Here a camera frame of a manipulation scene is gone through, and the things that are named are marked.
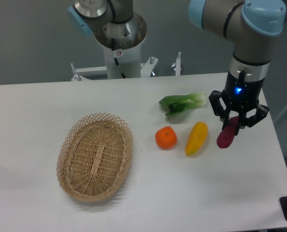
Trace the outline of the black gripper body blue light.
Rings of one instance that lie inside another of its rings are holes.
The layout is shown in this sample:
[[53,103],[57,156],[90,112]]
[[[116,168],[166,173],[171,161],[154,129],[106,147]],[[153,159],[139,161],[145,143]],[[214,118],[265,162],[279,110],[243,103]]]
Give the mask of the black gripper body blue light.
[[228,72],[223,102],[231,111],[239,112],[241,107],[249,112],[259,103],[258,97],[262,89],[263,79],[255,82],[239,82],[239,79]]

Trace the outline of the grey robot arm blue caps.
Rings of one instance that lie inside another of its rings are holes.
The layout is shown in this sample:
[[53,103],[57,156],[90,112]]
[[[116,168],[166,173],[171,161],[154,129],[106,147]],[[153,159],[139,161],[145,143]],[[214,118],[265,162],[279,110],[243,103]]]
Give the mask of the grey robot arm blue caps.
[[[130,0],[76,0],[68,8],[74,25],[94,35],[103,47],[110,79],[148,77],[150,65],[140,62],[147,34],[144,19]],[[209,100],[223,128],[252,127],[268,114],[258,96],[272,58],[272,48],[282,32],[286,6],[280,0],[192,0],[190,21],[234,43],[223,91]]]

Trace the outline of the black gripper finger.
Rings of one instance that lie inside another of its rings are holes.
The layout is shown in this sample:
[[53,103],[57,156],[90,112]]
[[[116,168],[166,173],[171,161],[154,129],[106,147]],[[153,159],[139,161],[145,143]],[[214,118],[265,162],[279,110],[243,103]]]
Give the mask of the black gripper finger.
[[269,112],[268,106],[264,106],[262,104],[258,104],[255,110],[256,111],[254,115],[247,117],[246,107],[241,106],[238,112],[238,124],[236,126],[235,135],[238,135],[240,129],[244,129],[245,127],[251,128],[259,123],[267,116]]
[[213,90],[209,96],[209,101],[213,109],[214,115],[220,118],[223,122],[222,130],[229,124],[231,104],[230,100],[223,90],[222,92]]

